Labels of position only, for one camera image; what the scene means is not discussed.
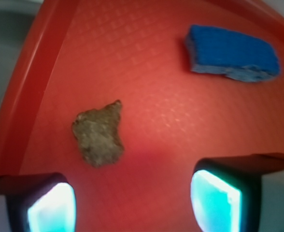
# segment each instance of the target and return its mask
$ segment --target brown rock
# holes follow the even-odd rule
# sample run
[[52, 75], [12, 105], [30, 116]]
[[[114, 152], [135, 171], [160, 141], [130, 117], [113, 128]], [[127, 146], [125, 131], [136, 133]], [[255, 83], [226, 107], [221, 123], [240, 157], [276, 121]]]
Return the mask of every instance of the brown rock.
[[72, 124], [84, 160], [94, 167], [116, 163], [124, 152], [117, 132], [121, 108], [117, 100], [100, 110], [79, 113]]

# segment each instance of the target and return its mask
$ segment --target rock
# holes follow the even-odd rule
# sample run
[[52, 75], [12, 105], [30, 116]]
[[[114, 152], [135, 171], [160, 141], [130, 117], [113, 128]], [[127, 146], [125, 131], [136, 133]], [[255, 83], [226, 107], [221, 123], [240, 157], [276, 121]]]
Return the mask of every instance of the rock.
[[72, 124], [84, 160], [96, 168], [116, 163], [124, 152], [117, 130], [121, 108], [117, 100], [100, 110], [79, 113]]

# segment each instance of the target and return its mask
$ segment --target red plastic surface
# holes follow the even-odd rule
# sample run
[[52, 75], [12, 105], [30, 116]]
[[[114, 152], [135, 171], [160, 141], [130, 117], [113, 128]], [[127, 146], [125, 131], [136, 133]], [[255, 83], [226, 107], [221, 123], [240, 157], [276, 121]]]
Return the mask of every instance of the red plastic surface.
[[[253, 5], [230, 2], [249, 15], [216, 0], [46, 0], [38, 17], [50, 21], [40, 28], [36, 19], [23, 49], [42, 38], [31, 50], [37, 60], [22, 53], [0, 111], [0, 174], [62, 172], [76, 192], [77, 231], [198, 231], [189, 189], [200, 158], [284, 153], [284, 35], [276, 33], [284, 20], [273, 16], [273, 29], [269, 8], [260, 23]], [[281, 76], [249, 84], [190, 72], [183, 39], [191, 24], [269, 42]], [[126, 151], [95, 169], [71, 123], [116, 99]]]

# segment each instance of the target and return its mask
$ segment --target diamond pattern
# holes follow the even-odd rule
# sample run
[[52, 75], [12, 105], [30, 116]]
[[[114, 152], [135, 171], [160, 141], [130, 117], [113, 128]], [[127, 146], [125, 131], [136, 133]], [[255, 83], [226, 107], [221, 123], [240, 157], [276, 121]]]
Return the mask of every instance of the diamond pattern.
[[[191, 24], [266, 40], [282, 75], [247, 84], [189, 72]], [[83, 162], [76, 115], [120, 99], [125, 153]], [[77, 231], [198, 231], [189, 184], [203, 157], [284, 152], [284, 44], [202, 0], [81, 0], [50, 77], [21, 174], [62, 172], [77, 197]]]

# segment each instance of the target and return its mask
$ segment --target sponge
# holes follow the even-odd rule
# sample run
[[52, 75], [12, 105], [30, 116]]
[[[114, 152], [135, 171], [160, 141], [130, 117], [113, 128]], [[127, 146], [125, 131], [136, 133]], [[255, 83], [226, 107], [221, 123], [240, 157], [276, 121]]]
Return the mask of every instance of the sponge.
[[239, 32], [192, 25], [185, 45], [191, 71], [197, 73], [224, 74], [244, 82], [266, 81], [280, 73], [271, 45]]

